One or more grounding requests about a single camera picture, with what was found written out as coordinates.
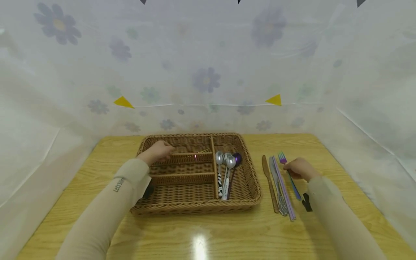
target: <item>wicker cutlery tray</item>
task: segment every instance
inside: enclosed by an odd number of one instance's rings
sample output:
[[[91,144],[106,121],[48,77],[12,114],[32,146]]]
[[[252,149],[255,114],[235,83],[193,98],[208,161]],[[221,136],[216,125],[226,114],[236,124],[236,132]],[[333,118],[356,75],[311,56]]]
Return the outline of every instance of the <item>wicker cutlery tray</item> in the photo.
[[[248,210],[261,201],[260,185],[243,137],[235,133],[151,135],[138,153],[164,140],[176,147],[171,159],[150,166],[154,191],[134,214],[209,214]],[[242,155],[227,201],[218,198],[216,151]],[[224,180],[225,164],[221,165]]]

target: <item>beige sleeve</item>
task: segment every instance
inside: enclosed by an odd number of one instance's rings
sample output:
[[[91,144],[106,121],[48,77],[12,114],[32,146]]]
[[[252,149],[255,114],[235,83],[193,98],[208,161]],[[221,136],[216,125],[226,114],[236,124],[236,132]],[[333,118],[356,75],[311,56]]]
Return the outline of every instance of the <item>beige sleeve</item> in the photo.
[[[148,172],[149,167],[142,160],[128,160],[75,222],[56,259],[105,259],[125,214],[149,185]]]
[[[327,230],[340,259],[386,259],[370,232],[328,178],[313,178],[308,183],[308,195],[312,210]]]

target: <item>yellow triangle flag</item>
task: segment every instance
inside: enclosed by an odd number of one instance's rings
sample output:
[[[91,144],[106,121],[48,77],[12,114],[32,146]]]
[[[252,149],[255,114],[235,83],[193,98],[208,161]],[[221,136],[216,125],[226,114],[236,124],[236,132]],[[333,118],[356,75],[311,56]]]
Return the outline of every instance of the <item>yellow triangle flag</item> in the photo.
[[[266,100],[267,103],[276,105],[276,106],[282,106],[282,100],[280,99],[280,94]]]
[[[121,96],[118,100],[114,101],[114,104],[119,105],[119,106],[130,107],[134,109],[134,106],[132,106],[130,102],[128,102],[124,96]]]

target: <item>silver spoon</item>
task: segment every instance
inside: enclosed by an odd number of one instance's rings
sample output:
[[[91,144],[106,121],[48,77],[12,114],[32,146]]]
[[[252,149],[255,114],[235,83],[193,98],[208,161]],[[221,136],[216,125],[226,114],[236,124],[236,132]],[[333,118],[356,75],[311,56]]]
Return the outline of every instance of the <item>silver spoon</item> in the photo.
[[[224,154],[224,163],[226,164],[226,160],[227,160],[227,158],[228,157],[230,157],[231,156],[231,154],[230,153],[225,153]],[[225,182],[225,176],[227,175],[227,167],[225,168],[225,174],[224,174],[224,182]]]
[[[218,197],[221,198],[223,196],[223,185],[221,183],[221,164],[224,162],[224,155],[220,151],[215,153],[215,162],[218,165]]]
[[[225,160],[225,163],[227,165],[228,168],[228,172],[225,174],[224,177],[224,194],[222,196],[222,200],[226,201],[227,197],[228,197],[228,186],[230,185],[230,172],[231,169],[234,168],[235,164],[237,163],[237,161],[235,160],[235,157],[230,155],[227,157],[227,159]]]

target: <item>fork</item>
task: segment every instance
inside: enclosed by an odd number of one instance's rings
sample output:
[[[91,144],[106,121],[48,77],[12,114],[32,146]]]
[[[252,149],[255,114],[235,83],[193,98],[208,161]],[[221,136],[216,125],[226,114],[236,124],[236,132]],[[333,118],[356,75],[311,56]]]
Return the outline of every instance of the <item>fork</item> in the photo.
[[[287,160],[286,160],[285,154],[284,154],[282,151],[281,151],[281,152],[279,152],[279,153],[277,154],[277,156],[279,157],[279,162],[280,162],[281,164],[286,164],[286,163],[287,163]],[[297,199],[298,201],[301,201],[301,200],[302,200],[302,197],[300,196],[299,192],[297,191],[296,186],[295,186],[295,183],[293,182],[293,179],[292,179],[292,177],[290,176],[289,171],[287,171],[287,173],[288,173],[288,175],[289,175],[290,182],[292,183],[292,188],[293,188],[293,191],[295,192],[296,199]]]

